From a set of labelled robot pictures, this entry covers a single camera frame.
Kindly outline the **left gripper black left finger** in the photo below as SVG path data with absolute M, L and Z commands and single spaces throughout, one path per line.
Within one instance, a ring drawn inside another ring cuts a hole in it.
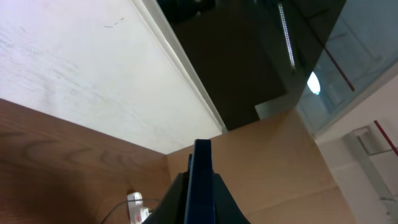
M 144 224 L 183 224 L 188 182 L 188 172 L 178 173 L 157 208 L 144 221 Z

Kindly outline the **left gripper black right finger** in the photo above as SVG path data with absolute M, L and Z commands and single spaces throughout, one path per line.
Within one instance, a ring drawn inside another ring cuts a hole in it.
M 216 224 L 250 224 L 219 174 L 213 174 Z

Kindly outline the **blue Samsung Galaxy smartphone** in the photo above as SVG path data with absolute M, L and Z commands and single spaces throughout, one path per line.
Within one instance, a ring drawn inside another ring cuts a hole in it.
M 184 224 L 215 224 L 211 141 L 197 139 L 189 157 Z

